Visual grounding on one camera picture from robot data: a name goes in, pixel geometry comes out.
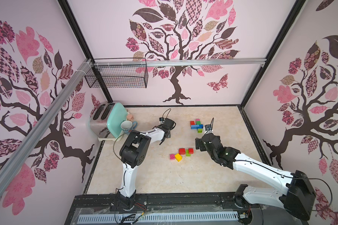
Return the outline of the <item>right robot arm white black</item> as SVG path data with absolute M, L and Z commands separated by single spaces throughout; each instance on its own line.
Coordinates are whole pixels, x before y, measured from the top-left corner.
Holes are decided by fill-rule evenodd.
M 308 221 L 311 213 L 330 212 L 332 202 L 314 207 L 317 194 L 304 172 L 284 171 L 259 162 L 233 147 L 224 147 L 219 136 L 207 133 L 195 139 L 195 148 L 206 151 L 220 166 L 244 172 L 268 184 L 269 188 L 256 188 L 241 184 L 231 201 L 238 208 L 264 204 L 286 210 L 297 219 Z

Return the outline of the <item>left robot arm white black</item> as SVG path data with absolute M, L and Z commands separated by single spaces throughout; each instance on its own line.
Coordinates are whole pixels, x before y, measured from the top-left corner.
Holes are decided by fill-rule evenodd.
M 148 131 L 133 130 L 128 133 L 119 156 L 123 163 L 123 178 L 119 189 L 115 191 L 117 205 L 125 211 L 132 210 L 135 204 L 136 177 L 139 166 L 144 162 L 151 143 L 162 144 L 170 138 L 171 131 L 176 123 L 171 119 L 164 119 L 163 122 Z

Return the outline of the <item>blue long lego brick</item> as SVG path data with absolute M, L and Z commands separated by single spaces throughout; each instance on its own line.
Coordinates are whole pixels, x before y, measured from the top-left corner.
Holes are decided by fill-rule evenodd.
M 203 129 L 203 125 L 191 125 L 191 129 Z

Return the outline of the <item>yellow lego brick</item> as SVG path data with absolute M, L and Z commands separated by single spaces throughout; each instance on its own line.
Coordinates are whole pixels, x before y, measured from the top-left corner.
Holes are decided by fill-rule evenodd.
M 177 162 L 180 162 L 182 159 L 183 159 L 183 158 L 182 158 L 182 156 L 181 156 L 179 153 L 175 155 L 175 160 L 176 160 Z

